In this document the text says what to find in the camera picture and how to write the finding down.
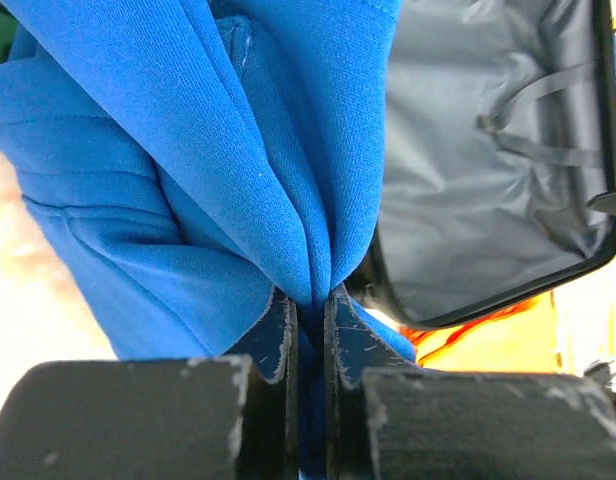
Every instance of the worn black edge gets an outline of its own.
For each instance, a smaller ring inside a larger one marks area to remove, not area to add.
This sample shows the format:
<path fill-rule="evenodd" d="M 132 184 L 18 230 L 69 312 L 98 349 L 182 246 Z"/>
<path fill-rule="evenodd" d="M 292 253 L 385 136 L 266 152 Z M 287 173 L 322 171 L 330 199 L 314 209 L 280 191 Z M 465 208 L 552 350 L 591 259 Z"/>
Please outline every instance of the worn black edge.
<path fill-rule="evenodd" d="M 616 74 L 610 2 L 593 0 L 592 11 L 593 32 L 598 50 L 596 77 L 603 158 L 608 188 L 614 190 L 616 189 Z M 382 310 L 404 325 L 419 330 L 453 327 L 552 290 L 610 263 L 616 255 L 616 217 L 611 217 L 609 222 L 611 231 L 603 247 L 593 257 L 573 267 L 435 318 L 415 320 L 406 313 L 392 288 L 378 231 L 375 231 L 368 254 L 348 284 L 356 291 L 355 297 L 358 301 L 365 306 Z"/>
<path fill-rule="evenodd" d="M 481 391 L 488 383 L 500 384 L 506 388 L 509 384 L 519 387 L 526 385 L 535 386 L 545 388 L 547 393 L 549 390 L 557 388 L 563 390 L 558 390 L 554 398 L 560 399 L 566 404 L 569 404 L 569 398 L 573 394 L 579 396 L 577 401 L 583 399 L 583 396 L 587 396 L 591 401 L 595 402 L 595 407 L 598 409 L 597 413 L 599 414 L 599 416 L 594 414 L 590 416 L 598 421 L 599 426 L 606 432 L 607 439 L 609 440 L 608 443 L 600 445 L 599 448 L 609 448 L 616 453 L 616 412 L 602 389 L 591 379 L 558 374 L 437 372 L 423 369 L 368 368 L 363 374 L 362 388 L 365 394 L 372 468 L 375 478 L 411 478 L 404 477 L 404 473 L 408 473 L 404 471 L 395 472 L 396 476 L 394 477 L 392 475 L 388 475 L 388 477 L 382 476 L 386 472 L 381 464 L 381 445 L 378 433 L 388 424 L 390 412 L 386 411 L 384 399 L 381 398 L 376 390 L 376 382 L 381 379 L 389 379 L 396 382 L 412 382 L 422 392 L 426 389 L 425 384 L 431 381 L 462 383 L 464 385 L 469 383 L 474 385 L 476 392 Z"/>
<path fill-rule="evenodd" d="M 250 410 L 251 418 L 259 418 L 261 412 L 269 411 L 270 403 L 280 400 L 283 403 L 283 411 L 276 415 L 283 415 L 284 426 L 284 458 L 279 459 L 284 464 L 284 478 L 296 479 L 298 474 L 297 460 L 297 381 L 298 381 L 298 324 L 297 307 L 281 290 L 273 287 L 266 310 L 255 324 L 239 339 L 239 341 L 227 352 L 227 354 L 245 354 L 253 358 L 253 364 L 258 368 L 258 374 L 263 381 L 271 386 L 267 401 L 258 404 L 258 407 Z M 262 348 L 259 342 L 265 341 L 267 348 Z M 276 422 L 277 416 L 268 418 L 270 422 Z M 250 427 L 250 434 L 254 437 L 266 430 L 264 423 L 256 423 Z M 255 475 L 249 465 L 261 463 L 265 471 L 266 465 L 273 463 L 273 459 L 257 458 L 257 450 L 249 453 L 241 470 L 241 476 L 248 478 Z"/>
<path fill-rule="evenodd" d="M 241 413 L 238 416 L 239 418 L 237 420 L 237 424 L 235 424 L 233 431 L 229 434 L 229 437 L 230 437 L 230 435 L 232 435 L 234 432 L 235 437 L 233 441 L 229 440 L 229 442 L 227 443 L 226 454 L 229 455 L 232 458 L 232 460 L 234 460 L 235 473 L 238 474 L 238 472 L 242 469 L 242 464 L 244 463 L 244 461 L 249 460 L 247 458 L 244 458 L 243 450 L 244 448 L 248 449 L 247 443 L 248 442 L 253 443 L 253 440 L 254 440 L 252 436 L 248 438 L 248 434 L 246 432 L 246 430 L 248 429 L 248 426 L 242 423 L 243 417 L 247 415 L 246 412 L 251 411 L 255 413 L 256 416 L 258 417 L 257 418 L 258 423 L 265 423 L 265 416 L 267 415 L 268 417 L 270 417 L 270 413 L 264 412 L 264 414 L 262 415 L 262 412 L 258 411 L 256 409 L 256 406 L 258 403 L 261 403 L 261 398 L 268 398 L 269 396 L 268 394 L 273 388 L 272 386 L 268 384 L 268 382 L 264 380 L 263 377 L 259 375 L 256 366 L 253 364 L 252 358 L 248 355 L 226 355 L 226 356 L 221 356 L 221 357 L 204 357 L 204 358 L 191 358 L 191 359 L 174 358 L 174 359 L 162 359 L 162 360 L 138 360 L 138 361 L 124 361 L 124 362 L 110 361 L 110 360 L 87 360 L 87 361 L 77 361 L 77 362 L 75 361 L 50 361 L 50 362 L 41 363 L 39 365 L 36 365 L 30 368 L 22 376 L 22 378 L 15 384 L 15 386 L 9 393 L 6 399 L 6 402 L 4 403 L 4 407 L 2 408 L 1 413 L 0 413 L 0 442 L 2 441 L 1 438 L 3 437 L 3 432 L 2 432 L 3 423 L 5 422 L 6 424 L 8 424 L 9 422 L 11 422 L 11 420 L 4 419 L 3 418 L 4 415 L 12 416 L 13 405 L 15 405 L 14 407 L 15 409 L 18 408 L 17 405 L 21 407 L 22 399 L 25 399 L 26 397 L 28 397 L 28 393 L 31 388 L 30 387 L 31 383 L 33 385 L 38 384 L 41 379 L 41 380 L 44 380 L 46 384 L 48 384 L 47 379 L 48 378 L 52 379 L 53 376 L 57 375 L 57 372 L 61 373 L 63 371 L 69 374 L 73 378 L 74 381 L 81 381 L 79 379 L 83 375 L 83 373 L 84 372 L 87 373 L 87 371 L 93 368 L 107 367 L 109 369 L 107 371 L 110 371 L 113 369 L 116 371 L 120 371 L 120 370 L 121 371 L 126 371 L 126 370 L 136 371 L 135 369 L 138 366 L 143 366 L 144 368 L 146 367 L 154 368 L 158 366 L 165 366 L 165 367 L 172 369 L 173 371 L 177 371 L 180 376 L 184 376 L 183 375 L 184 372 L 188 372 L 189 369 L 196 368 L 202 364 L 215 364 L 215 365 L 224 364 L 232 368 L 233 386 L 236 387 L 237 389 L 236 391 L 237 396 L 238 396 L 237 401 L 238 401 Z M 76 372 L 75 372 L 76 368 L 79 369 L 79 376 L 76 375 Z M 242 379 L 246 379 L 246 382 L 238 382 L 237 379 L 234 377 L 235 375 L 240 376 Z M 73 395 L 73 393 L 74 392 L 67 391 L 63 393 L 61 392 L 57 393 L 57 395 Z M 20 431 L 19 433 L 22 437 L 25 438 L 26 432 Z M 114 445 L 113 446 L 109 445 L 109 448 L 111 451 L 115 450 Z M 260 450 L 271 452 L 274 450 L 274 448 L 270 448 L 268 445 L 264 445 L 263 447 L 260 447 Z M 262 459 L 259 458 L 257 463 L 254 465 L 254 467 L 256 469 L 259 469 L 261 468 L 260 465 L 265 465 L 265 463 L 261 463 L 261 462 L 262 462 Z M 123 466 L 123 468 L 124 470 L 127 470 L 129 467 Z M 8 480 L 11 480 L 11 479 L 14 480 L 15 477 L 12 477 L 10 475 L 11 473 L 12 472 L 4 472 L 0 470 L 0 479 L 8 478 Z M 58 475 L 59 476 L 57 476 L 56 478 L 65 478 L 63 474 L 58 474 Z M 41 478 L 41 476 L 43 476 L 43 478 L 49 478 L 46 476 L 46 474 L 42 475 L 40 473 L 39 478 Z M 267 476 L 266 478 L 280 478 L 281 479 L 282 477 L 281 475 L 277 474 L 277 475 Z"/>
<path fill-rule="evenodd" d="M 361 388 L 363 372 L 369 366 L 417 370 L 364 324 L 346 288 L 340 285 L 324 310 L 328 480 L 373 478 L 366 400 Z"/>

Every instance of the beige fabric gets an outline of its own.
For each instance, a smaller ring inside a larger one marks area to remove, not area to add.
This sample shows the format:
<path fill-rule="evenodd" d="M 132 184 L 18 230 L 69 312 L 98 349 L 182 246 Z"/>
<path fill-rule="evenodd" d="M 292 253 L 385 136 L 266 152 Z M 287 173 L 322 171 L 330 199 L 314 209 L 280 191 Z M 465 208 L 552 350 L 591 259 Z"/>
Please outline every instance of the beige fabric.
<path fill-rule="evenodd" d="M 14 170 L 0 154 L 0 408 L 36 364 L 112 358 L 69 271 L 26 212 Z"/>

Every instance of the open suitcase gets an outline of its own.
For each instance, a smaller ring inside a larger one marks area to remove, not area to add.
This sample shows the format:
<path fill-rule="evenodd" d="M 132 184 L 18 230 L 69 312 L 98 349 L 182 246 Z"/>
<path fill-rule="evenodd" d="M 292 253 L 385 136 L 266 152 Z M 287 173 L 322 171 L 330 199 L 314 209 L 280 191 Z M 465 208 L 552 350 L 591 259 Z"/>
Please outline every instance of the open suitcase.
<path fill-rule="evenodd" d="M 404 2 L 381 213 L 351 294 L 434 329 L 611 260 L 613 43 L 607 0 Z"/>

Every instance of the blue fabric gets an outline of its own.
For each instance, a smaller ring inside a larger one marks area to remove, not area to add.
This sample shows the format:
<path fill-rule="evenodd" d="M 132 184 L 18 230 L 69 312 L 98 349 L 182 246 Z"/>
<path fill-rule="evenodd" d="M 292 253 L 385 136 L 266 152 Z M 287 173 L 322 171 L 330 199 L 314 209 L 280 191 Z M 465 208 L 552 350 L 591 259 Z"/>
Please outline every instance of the blue fabric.
<path fill-rule="evenodd" d="M 399 1 L 3 3 L 26 30 L 0 65 L 0 149 L 117 355 L 222 354 L 277 285 L 320 474 L 323 304 L 377 220 Z"/>

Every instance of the orange fabric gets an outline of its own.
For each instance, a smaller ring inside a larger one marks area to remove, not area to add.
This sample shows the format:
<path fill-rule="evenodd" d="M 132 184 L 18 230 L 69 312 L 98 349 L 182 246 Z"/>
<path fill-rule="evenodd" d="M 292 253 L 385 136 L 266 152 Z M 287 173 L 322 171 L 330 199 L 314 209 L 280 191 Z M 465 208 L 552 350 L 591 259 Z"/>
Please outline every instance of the orange fabric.
<path fill-rule="evenodd" d="M 418 363 L 446 371 L 558 372 L 557 315 L 550 294 L 466 325 L 420 332 L 401 328 Z"/>

